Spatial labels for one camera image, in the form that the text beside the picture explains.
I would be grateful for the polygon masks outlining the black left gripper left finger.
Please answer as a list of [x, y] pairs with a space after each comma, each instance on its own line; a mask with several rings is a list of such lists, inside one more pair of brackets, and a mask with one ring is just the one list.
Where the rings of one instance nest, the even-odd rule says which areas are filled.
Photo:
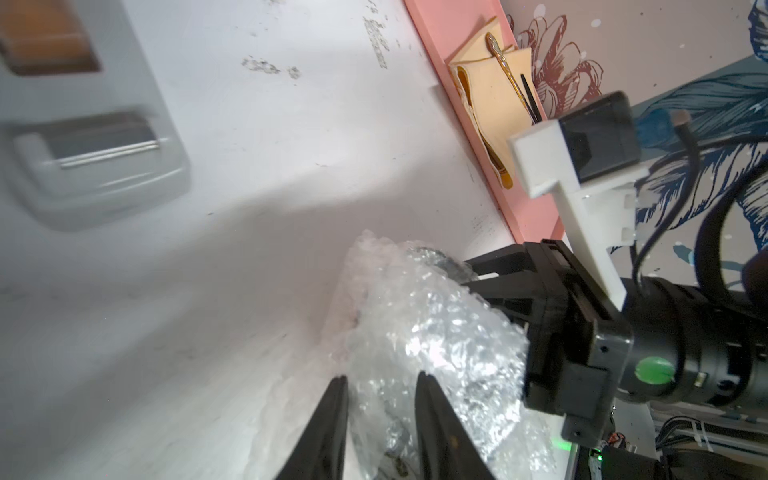
[[276, 479], [341, 480], [344, 476], [348, 407], [347, 377], [334, 377]]

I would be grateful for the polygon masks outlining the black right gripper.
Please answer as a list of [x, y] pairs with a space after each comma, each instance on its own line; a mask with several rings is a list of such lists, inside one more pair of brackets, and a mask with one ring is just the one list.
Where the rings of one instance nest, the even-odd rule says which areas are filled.
[[526, 332], [525, 406], [563, 417], [564, 440], [597, 446], [633, 345], [629, 322], [562, 241], [467, 263], [478, 276], [470, 291]]

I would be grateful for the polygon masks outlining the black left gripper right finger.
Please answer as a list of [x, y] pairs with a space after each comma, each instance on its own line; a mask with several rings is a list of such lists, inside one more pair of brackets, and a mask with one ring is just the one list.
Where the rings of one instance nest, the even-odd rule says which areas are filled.
[[439, 382], [425, 372], [417, 378], [415, 421], [423, 479], [494, 479]]

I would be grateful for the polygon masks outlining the bubble wrap sheet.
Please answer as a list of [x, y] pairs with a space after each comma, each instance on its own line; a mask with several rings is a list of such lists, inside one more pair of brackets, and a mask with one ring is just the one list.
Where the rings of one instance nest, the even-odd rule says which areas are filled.
[[416, 261], [410, 249], [362, 233], [348, 251], [318, 345], [272, 388], [244, 475], [272, 479], [296, 445], [329, 381], [349, 385], [355, 479], [419, 477], [417, 377], [436, 377], [471, 441], [499, 479], [552, 473], [551, 435], [522, 400], [529, 343], [468, 289]]

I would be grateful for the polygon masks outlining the pink floral leaf bowl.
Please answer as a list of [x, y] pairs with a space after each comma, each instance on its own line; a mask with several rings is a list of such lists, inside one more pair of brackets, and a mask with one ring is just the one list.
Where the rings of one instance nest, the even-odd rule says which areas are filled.
[[442, 271], [447, 278], [458, 284], [466, 284], [478, 279], [478, 275], [466, 262], [456, 260], [442, 250], [429, 246], [416, 246], [410, 249], [410, 255], [416, 261]]

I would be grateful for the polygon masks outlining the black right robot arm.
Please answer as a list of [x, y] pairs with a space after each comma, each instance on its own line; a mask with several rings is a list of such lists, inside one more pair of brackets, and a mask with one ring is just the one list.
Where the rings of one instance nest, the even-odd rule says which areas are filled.
[[558, 240], [513, 244], [469, 267], [469, 290], [525, 329], [524, 403], [561, 416], [566, 441], [595, 446], [615, 399], [767, 413], [765, 316], [660, 278], [617, 307]]

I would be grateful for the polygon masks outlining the gold spoon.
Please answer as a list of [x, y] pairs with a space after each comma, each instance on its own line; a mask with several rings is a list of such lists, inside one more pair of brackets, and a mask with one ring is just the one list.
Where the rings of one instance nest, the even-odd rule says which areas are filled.
[[534, 114], [533, 108], [528, 102], [527, 98], [523, 95], [522, 90], [520, 89], [519, 84], [517, 83], [516, 79], [514, 78], [514, 75], [512, 73], [512, 70], [506, 60], [505, 55], [503, 54], [503, 51], [501, 47], [499, 46], [498, 41], [496, 40], [495, 36], [492, 33], [486, 33], [485, 34], [485, 44], [486, 48], [489, 51], [489, 53], [496, 59], [497, 63], [499, 64], [500, 68], [502, 69], [505, 77], [509, 81], [509, 83], [512, 85], [512, 88], [526, 109], [528, 115], [530, 116], [533, 123], [537, 122], [537, 117]]

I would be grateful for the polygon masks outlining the pink plastic tray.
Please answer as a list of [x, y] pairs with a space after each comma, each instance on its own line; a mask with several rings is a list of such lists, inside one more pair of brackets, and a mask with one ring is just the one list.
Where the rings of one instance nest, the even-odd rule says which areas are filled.
[[531, 199], [516, 178], [509, 136], [528, 129], [538, 102], [528, 49], [520, 49], [498, 1], [405, 4], [514, 240], [562, 239], [548, 194]]

